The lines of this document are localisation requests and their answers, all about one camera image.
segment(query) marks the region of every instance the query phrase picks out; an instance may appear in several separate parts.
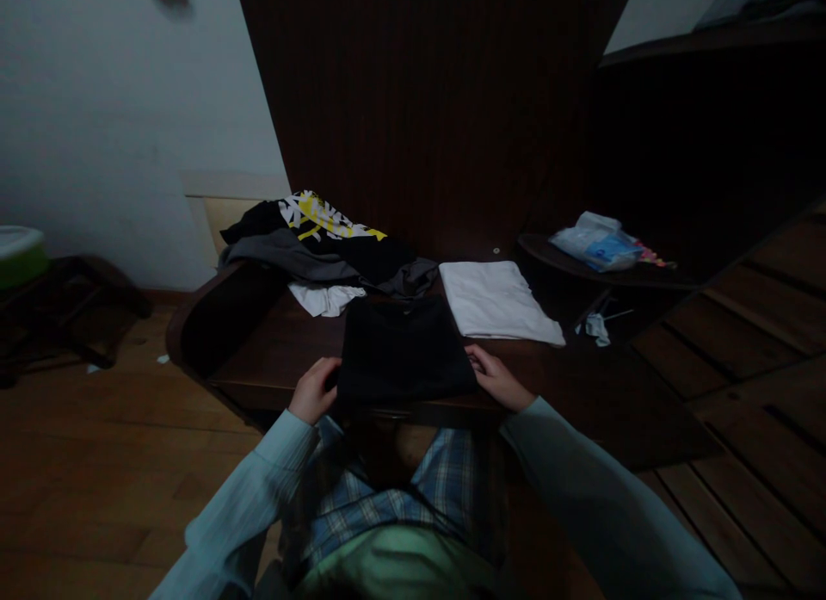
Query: white wall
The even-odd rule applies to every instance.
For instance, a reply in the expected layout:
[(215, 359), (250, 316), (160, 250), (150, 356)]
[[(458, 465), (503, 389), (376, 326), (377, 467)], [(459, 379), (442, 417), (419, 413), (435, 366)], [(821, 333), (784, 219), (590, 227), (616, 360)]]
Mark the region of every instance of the white wall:
[(605, 53), (688, 34), (714, 0), (628, 0)]
[(194, 289), (204, 263), (179, 172), (288, 190), (238, 0), (0, 0), (0, 224), (53, 256), (95, 253), (144, 288)]

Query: plastic bag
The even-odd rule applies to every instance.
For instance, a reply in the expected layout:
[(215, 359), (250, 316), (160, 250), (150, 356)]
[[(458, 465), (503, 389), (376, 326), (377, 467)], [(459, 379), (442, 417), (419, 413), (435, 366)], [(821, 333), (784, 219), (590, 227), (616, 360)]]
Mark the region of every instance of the plastic bag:
[(589, 211), (579, 216), (574, 227), (557, 232), (548, 241), (601, 273), (630, 269), (643, 253), (616, 219)]

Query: white towel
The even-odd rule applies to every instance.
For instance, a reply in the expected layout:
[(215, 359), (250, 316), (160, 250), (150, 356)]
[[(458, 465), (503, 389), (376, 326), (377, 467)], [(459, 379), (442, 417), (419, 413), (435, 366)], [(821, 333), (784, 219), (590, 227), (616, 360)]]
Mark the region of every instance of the white towel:
[(335, 318), (341, 315), (344, 307), (355, 297), (367, 294), (364, 288), (352, 286), (319, 286), (303, 281), (291, 281), (289, 286), (295, 300), (311, 316)]
[(443, 263), (439, 272), (463, 336), (565, 346), (562, 328), (539, 307), (516, 263)]

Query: wooden stool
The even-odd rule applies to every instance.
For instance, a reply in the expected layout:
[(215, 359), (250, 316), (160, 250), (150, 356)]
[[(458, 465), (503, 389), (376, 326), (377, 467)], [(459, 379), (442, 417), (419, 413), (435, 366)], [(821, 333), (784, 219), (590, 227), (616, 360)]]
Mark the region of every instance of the wooden stool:
[(16, 333), (0, 357), (0, 387), (14, 386), (17, 375), (32, 361), (32, 349), (48, 345), (66, 349), (83, 362), (111, 368), (114, 357), (91, 348), (72, 333), (72, 323), (92, 307), (122, 306), (139, 318), (149, 318), (152, 304), (114, 266), (99, 258), (63, 257), (37, 279), (0, 294), (3, 332)]

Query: person's left hand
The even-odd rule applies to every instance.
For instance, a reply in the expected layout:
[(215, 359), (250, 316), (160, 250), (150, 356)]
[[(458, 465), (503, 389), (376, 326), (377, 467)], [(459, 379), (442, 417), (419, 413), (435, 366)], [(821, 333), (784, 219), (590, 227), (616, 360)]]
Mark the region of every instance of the person's left hand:
[(338, 395), (338, 387), (324, 391), (324, 382), (342, 365), (339, 357), (322, 357), (312, 364), (295, 386), (293, 399), (287, 408), (293, 415), (309, 425), (315, 425), (330, 409)]

